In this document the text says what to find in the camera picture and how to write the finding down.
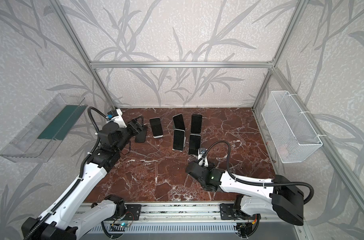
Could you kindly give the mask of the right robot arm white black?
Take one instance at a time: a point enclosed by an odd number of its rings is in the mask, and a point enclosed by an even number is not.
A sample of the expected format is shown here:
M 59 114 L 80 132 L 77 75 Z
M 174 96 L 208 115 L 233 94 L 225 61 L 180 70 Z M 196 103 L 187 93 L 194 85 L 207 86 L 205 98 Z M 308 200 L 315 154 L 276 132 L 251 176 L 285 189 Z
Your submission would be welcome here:
M 262 215 L 276 215 L 296 226 L 304 223 L 304 205 L 314 196 L 314 188 L 305 182 L 291 182 L 282 175 L 274 179 L 256 179 L 235 175 L 230 171 L 230 143 L 227 145 L 226 169 L 218 169 L 207 160 L 210 149 L 198 150 L 196 161 L 185 171 L 207 192 L 235 193 L 231 204 L 220 204 L 222 220 L 253 220 Z

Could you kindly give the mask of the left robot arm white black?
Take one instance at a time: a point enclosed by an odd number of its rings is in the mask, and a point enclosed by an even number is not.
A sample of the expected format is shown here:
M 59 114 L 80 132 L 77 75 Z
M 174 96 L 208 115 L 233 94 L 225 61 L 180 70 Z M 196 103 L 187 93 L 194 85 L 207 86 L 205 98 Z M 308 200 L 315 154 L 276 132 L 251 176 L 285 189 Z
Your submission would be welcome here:
M 97 224 L 109 218 L 124 218 L 128 212 L 123 198 L 109 195 L 79 217 L 74 216 L 94 187 L 121 158 L 131 138 L 144 129 L 142 116 L 125 123 L 120 109 L 104 115 L 98 109 L 88 107 L 87 113 L 96 130 L 96 143 L 82 161 L 79 175 L 61 196 L 39 217 L 29 217 L 24 222 L 21 230 L 25 240 L 78 240 Z

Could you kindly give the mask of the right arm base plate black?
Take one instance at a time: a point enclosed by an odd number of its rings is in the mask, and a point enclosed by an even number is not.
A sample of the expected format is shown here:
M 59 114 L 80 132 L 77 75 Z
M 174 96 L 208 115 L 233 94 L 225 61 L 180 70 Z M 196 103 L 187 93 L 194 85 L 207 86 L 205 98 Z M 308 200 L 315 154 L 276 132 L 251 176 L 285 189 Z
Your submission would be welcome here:
M 234 204 L 225 204 L 222 203 L 219 205 L 219 210 L 220 210 L 220 218 L 221 220 L 246 220 L 246 221 L 258 221 L 260 220 L 260 215 L 259 214 L 255 214 L 255 215 L 247 215 L 244 212 L 242 212 L 241 210 L 235 210 L 234 208 Z

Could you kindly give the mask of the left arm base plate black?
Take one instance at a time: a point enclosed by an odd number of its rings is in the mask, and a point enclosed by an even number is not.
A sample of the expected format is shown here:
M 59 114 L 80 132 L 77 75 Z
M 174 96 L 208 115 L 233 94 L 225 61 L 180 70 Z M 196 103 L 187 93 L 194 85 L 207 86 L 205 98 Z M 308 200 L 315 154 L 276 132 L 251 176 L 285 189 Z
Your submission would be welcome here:
M 112 220 L 118 221 L 138 221 L 141 214 L 142 205 L 140 204 L 120 204 L 113 216 Z

